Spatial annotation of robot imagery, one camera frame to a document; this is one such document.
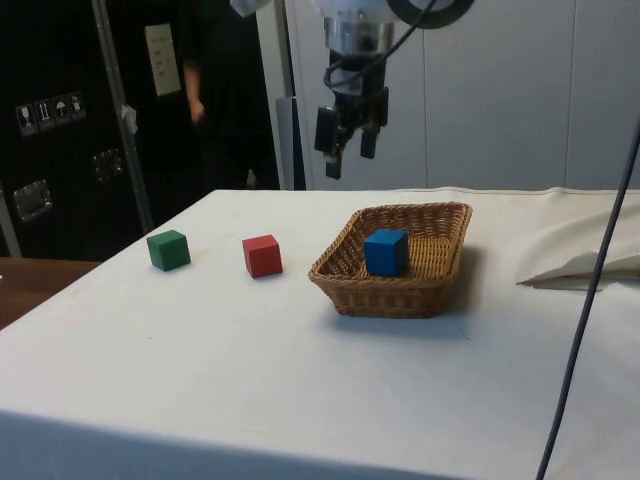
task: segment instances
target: wooden surface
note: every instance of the wooden surface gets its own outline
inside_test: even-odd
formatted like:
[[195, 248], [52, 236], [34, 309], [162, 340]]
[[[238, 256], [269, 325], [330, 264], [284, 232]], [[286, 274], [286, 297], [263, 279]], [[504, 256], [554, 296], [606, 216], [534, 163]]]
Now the wooden surface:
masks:
[[0, 330], [98, 265], [93, 262], [0, 258]]

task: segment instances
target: white wall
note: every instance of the white wall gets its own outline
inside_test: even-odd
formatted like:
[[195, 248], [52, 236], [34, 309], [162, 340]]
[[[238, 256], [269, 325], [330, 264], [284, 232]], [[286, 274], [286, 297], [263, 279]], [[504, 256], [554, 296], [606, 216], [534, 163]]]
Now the white wall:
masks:
[[338, 182], [313, 150], [333, 102], [322, 19], [308, 0], [286, 7], [309, 188], [617, 186], [640, 116], [639, 1], [477, 0], [414, 35], [389, 62], [376, 159], [355, 138]]

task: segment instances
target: person's hand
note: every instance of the person's hand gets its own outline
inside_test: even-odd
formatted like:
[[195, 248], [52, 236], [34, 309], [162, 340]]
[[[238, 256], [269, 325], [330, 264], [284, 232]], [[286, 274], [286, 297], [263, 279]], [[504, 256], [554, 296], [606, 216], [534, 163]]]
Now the person's hand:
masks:
[[191, 121], [194, 125], [198, 125], [204, 118], [204, 105], [200, 100], [197, 100], [191, 102], [189, 108], [191, 109]]

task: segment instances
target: wicker basket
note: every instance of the wicker basket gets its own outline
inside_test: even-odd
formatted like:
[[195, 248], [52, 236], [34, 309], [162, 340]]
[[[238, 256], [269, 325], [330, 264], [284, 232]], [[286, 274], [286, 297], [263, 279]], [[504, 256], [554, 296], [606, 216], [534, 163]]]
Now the wicker basket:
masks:
[[[428, 318], [445, 307], [460, 268], [472, 208], [462, 203], [390, 205], [356, 212], [309, 278], [338, 312], [354, 317]], [[364, 240], [379, 228], [409, 234], [411, 267], [400, 278], [369, 275]]]

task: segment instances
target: black cabinet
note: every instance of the black cabinet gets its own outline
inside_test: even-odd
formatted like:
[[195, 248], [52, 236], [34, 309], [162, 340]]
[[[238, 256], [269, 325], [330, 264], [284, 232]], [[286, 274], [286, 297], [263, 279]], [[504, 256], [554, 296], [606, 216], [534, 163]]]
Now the black cabinet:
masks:
[[142, 229], [91, 0], [3, 0], [0, 41], [0, 183], [22, 254], [106, 259]]

